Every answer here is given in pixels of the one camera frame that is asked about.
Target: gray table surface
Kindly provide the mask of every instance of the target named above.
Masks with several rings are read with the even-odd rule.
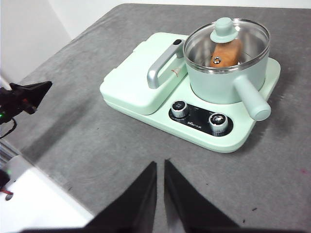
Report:
[[[270,56],[282,68],[269,99],[272,115],[256,124],[238,151],[209,151],[103,101],[103,78],[141,41],[156,32],[190,34],[223,16],[265,25],[272,36]],[[94,214],[156,161],[155,233],[167,231],[167,158],[238,224],[311,231],[310,22],[309,9],[120,5],[21,82],[51,80],[53,86],[37,113],[16,117],[19,126],[7,140]]]

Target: control knob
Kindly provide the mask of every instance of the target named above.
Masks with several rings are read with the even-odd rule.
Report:
[[[214,133],[223,133],[228,127],[228,118],[223,113],[213,113],[209,116],[208,122]]]
[[[174,117],[183,118],[189,114],[189,107],[185,101],[177,100],[172,104],[171,111]]]

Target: control panel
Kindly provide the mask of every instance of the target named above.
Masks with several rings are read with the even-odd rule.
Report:
[[[172,104],[169,116],[176,122],[216,137],[225,136],[233,129],[232,120],[225,114],[187,104],[184,100]]]

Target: pot handle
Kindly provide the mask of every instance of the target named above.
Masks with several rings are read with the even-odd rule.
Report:
[[[147,82],[149,88],[157,89],[159,85],[158,73],[164,67],[164,65],[176,54],[177,58],[184,57],[182,48],[185,43],[185,40],[175,40],[167,50],[153,63],[149,68],[147,74]]]
[[[270,105],[246,76],[236,78],[233,85],[252,119],[261,121],[269,117],[271,114]]]

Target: cooking pot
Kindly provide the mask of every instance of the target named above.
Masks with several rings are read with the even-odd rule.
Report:
[[[242,42],[237,65],[210,67],[218,43]],[[243,101],[252,119],[266,119],[271,108],[258,90],[264,84],[270,35],[262,25],[247,19],[221,18],[193,32],[185,41],[183,55],[193,92],[216,104]],[[214,63],[221,58],[214,58]]]

